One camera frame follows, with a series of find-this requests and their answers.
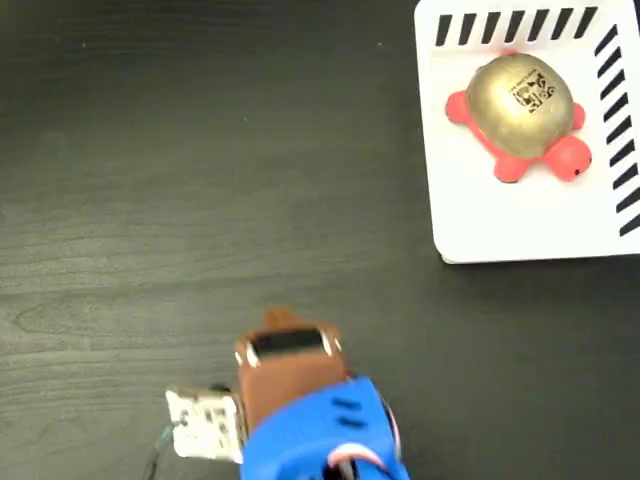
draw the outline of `wood grain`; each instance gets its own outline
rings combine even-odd
[[[640,263],[442,264],[414,2],[38,7],[0,17],[3,480],[138,478],[165,386],[232,383],[282,303],[343,331],[413,478],[638,478]]]

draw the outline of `toy turtle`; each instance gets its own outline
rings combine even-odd
[[[466,124],[495,157],[495,176],[518,182],[535,162],[570,181],[591,164],[589,147],[572,130],[582,128],[584,109],[545,62],[514,50],[480,67],[466,90],[452,94],[446,113]]]

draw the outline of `turtle shell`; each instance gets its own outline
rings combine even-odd
[[[466,90],[469,113],[498,148],[537,158],[571,130],[573,98],[549,65],[511,53],[484,65]]]

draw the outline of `black stripe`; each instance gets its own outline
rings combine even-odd
[[[618,26],[614,25],[607,32],[607,34],[604,36],[604,38],[602,40],[600,40],[600,43],[598,43],[598,46],[596,47],[596,50],[595,50],[595,54],[599,55],[600,52],[602,52],[602,50],[604,50],[604,48],[607,45],[609,45],[609,43],[611,43],[611,40],[613,40],[617,36],[618,36]]]
[[[625,118],[620,125],[613,129],[613,131],[607,135],[607,145],[612,143],[616,138],[622,135],[624,132],[631,128],[631,117]]]
[[[604,121],[608,122],[611,117],[618,113],[625,105],[629,105],[629,97],[626,93],[623,93],[622,96],[604,112]]]
[[[346,417],[339,417],[338,423],[343,427],[350,427],[350,428],[357,428],[357,429],[365,428],[367,426],[367,424],[361,420],[355,420],[353,418],[346,418]]]
[[[611,160],[609,160],[609,165],[614,167],[618,162],[620,162],[621,160],[624,160],[624,158],[627,155],[635,151],[636,151],[636,144],[633,141],[633,139],[631,139],[625,144],[624,147],[618,150],[613,157],[611,157]]]
[[[564,28],[567,26],[567,22],[569,18],[571,18],[571,14],[573,13],[573,8],[563,8],[560,10],[560,15],[558,15],[558,21],[556,22],[556,26],[553,27],[553,33],[551,34],[551,40],[557,40],[562,35]]]
[[[507,34],[504,37],[505,43],[511,43],[513,42],[513,39],[516,38],[516,34],[518,33],[523,17],[524,10],[514,10],[511,13],[511,19],[509,20],[509,26],[507,27]]]
[[[500,12],[489,12],[487,14],[487,23],[484,26],[484,33],[482,34],[482,43],[491,43],[491,38],[496,31],[496,26],[500,20]]]
[[[587,28],[591,24],[591,20],[595,17],[596,12],[598,11],[598,7],[587,7],[584,9],[584,14],[580,19],[580,23],[578,24],[578,28],[576,28],[576,34],[573,38],[582,38],[584,34],[587,32]]]
[[[453,15],[440,15],[438,21],[438,33],[436,33],[436,47],[441,47],[447,41],[447,34],[451,26]]]
[[[607,58],[607,60],[598,69],[598,78],[604,75],[607,72],[607,70],[609,70],[611,66],[621,58],[622,58],[622,52],[620,51],[620,47],[618,47],[613,51],[611,55],[609,55],[609,58]]]
[[[604,87],[602,92],[600,92],[600,100],[604,100],[607,95],[613,92],[613,90],[625,80],[624,70],[620,70],[616,76],[611,79],[607,86]]]
[[[533,17],[533,23],[531,24],[531,30],[529,31],[527,41],[535,42],[538,39],[538,35],[540,35],[540,30],[542,30],[542,26],[544,25],[544,21],[547,19],[547,15],[549,15],[548,8],[538,10],[536,12],[536,16]]]
[[[624,237],[627,233],[633,232],[638,227],[640,227],[640,213],[622,226],[620,236]]]
[[[466,45],[469,42],[469,36],[473,30],[473,23],[476,21],[477,15],[475,13],[465,13],[462,17],[462,28],[460,29],[460,38],[458,43],[460,45]]]
[[[640,187],[636,188],[633,192],[625,197],[618,205],[616,205],[616,212],[620,213],[625,208],[629,208],[636,202],[640,202]]]
[[[638,164],[634,163],[629,168],[627,168],[627,170],[622,175],[616,178],[616,181],[613,182],[613,189],[615,190],[616,188],[620,188],[629,180],[637,176],[638,176]]]
[[[360,403],[354,402],[353,400],[345,400],[344,398],[332,398],[331,403],[336,407],[346,408],[348,410],[362,409],[362,405]]]

